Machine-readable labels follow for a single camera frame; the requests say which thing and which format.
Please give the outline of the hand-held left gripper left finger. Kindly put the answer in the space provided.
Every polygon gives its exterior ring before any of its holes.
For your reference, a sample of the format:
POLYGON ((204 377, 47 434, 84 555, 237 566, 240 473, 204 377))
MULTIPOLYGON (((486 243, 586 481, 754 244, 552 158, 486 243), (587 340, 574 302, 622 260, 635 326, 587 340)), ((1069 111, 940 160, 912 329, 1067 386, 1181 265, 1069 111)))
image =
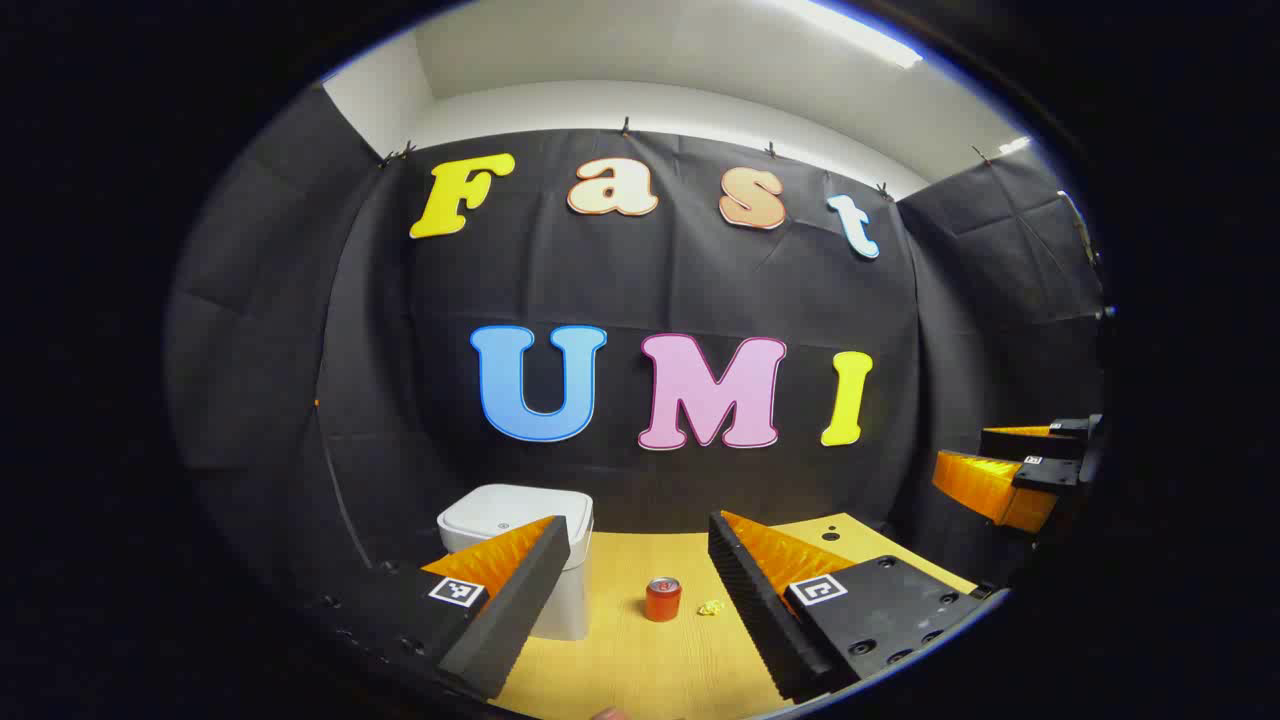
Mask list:
POLYGON ((364 571, 303 610, 371 673, 422 693, 494 700, 570 556, 550 515, 425 566, 364 571))

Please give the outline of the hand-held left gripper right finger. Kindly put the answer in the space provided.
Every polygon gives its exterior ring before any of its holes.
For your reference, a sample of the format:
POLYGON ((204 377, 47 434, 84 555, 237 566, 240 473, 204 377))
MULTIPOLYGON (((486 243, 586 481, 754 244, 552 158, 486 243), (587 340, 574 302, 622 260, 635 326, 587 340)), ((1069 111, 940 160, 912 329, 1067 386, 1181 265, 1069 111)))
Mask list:
POLYGON ((796 705, 896 671, 997 596, 901 555, 844 559, 728 511, 709 516, 708 553, 776 689, 796 705))

